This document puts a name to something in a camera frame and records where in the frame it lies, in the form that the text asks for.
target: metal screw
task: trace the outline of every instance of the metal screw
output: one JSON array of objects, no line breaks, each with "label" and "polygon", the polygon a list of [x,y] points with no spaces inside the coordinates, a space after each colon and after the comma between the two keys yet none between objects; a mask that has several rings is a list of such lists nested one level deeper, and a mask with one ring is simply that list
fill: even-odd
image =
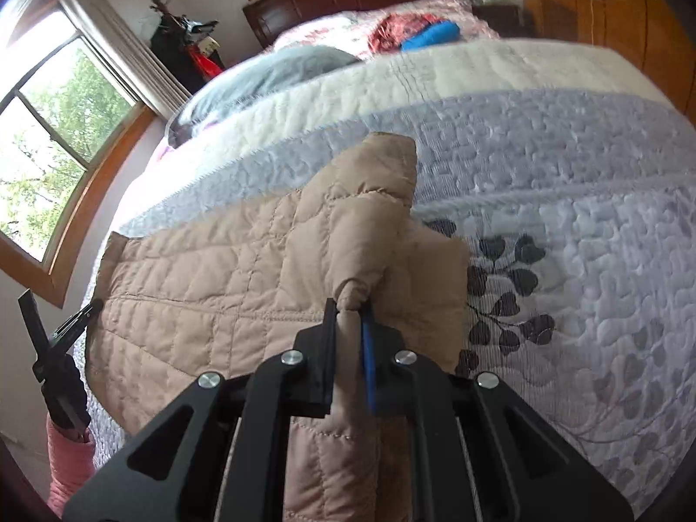
[{"label": "metal screw", "polygon": [[476,377],[476,382],[481,388],[495,388],[500,384],[500,379],[495,373],[489,373],[485,371]]},{"label": "metal screw", "polygon": [[394,361],[399,363],[399,365],[412,365],[416,359],[418,359],[418,355],[408,349],[403,349],[394,355]]},{"label": "metal screw", "polygon": [[222,381],[222,377],[215,371],[208,371],[198,377],[198,386],[201,388],[215,388]]},{"label": "metal screw", "polygon": [[281,363],[284,365],[299,365],[303,359],[304,355],[302,355],[302,352],[296,349],[290,349],[281,355]]}]

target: blue pillow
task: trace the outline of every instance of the blue pillow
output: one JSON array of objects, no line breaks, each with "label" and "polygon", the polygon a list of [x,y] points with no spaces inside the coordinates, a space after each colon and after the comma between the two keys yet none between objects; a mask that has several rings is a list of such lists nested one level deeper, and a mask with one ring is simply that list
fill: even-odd
[{"label": "blue pillow", "polygon": [[443,21],[434,23],[426,27],[418,35],[401,43],[401,50],[413,50],[431,45],[441,45],[442,43],[451,43],[459,38],[459,26],[453,21]]}]

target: white quilted bedspread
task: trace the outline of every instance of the white quilted bedspread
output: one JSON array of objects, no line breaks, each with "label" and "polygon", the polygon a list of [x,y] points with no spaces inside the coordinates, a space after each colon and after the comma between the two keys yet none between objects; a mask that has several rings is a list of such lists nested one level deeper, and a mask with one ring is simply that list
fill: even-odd
[{"label": "white quilted bedspread", "polygon": [[599,47],[483,40],[398,53],[320,76],[210,128],[136,179],[116,221],[236,158],[336,121],[464,94],[532,88],[621,92],[669,105],[632,64]]},{"label": "white quilted bedspread", "polygon": [[[696,133],[614,52],[476,41],[322,76],[166,156],[113,227],[301,186],[368,131],[416,139],[414,215],[471,243],[458,373],[499,373],[639,514],[696,435]],[[121,435],[92,406],[103,461]]]}]

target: nightstand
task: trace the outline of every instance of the nightstand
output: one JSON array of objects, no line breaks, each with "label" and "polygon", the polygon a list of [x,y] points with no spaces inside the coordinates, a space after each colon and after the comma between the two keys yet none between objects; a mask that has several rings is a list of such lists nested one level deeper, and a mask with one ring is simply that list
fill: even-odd
[{"label": "nightstand", "polygon": [[491,29],[500,33],[501,37],[534,37],[534,30],[530,25],[523,25],[521,22],[519,6],[506,0],[490,0],[484,2],[474,2],[472,13],[488,22]]}]

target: red bag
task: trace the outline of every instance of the red bag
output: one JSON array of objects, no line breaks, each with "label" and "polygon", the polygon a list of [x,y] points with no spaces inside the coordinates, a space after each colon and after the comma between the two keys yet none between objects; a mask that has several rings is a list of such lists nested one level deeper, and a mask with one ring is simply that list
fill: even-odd
[{"label": "red bag", "polygon": [[205,78],[212,80],[222,74],[222,69],[208,57],[204,57],[196,45],[189,45],[186,50],[189,51],[191,60],[194,61],[196,68]]}]

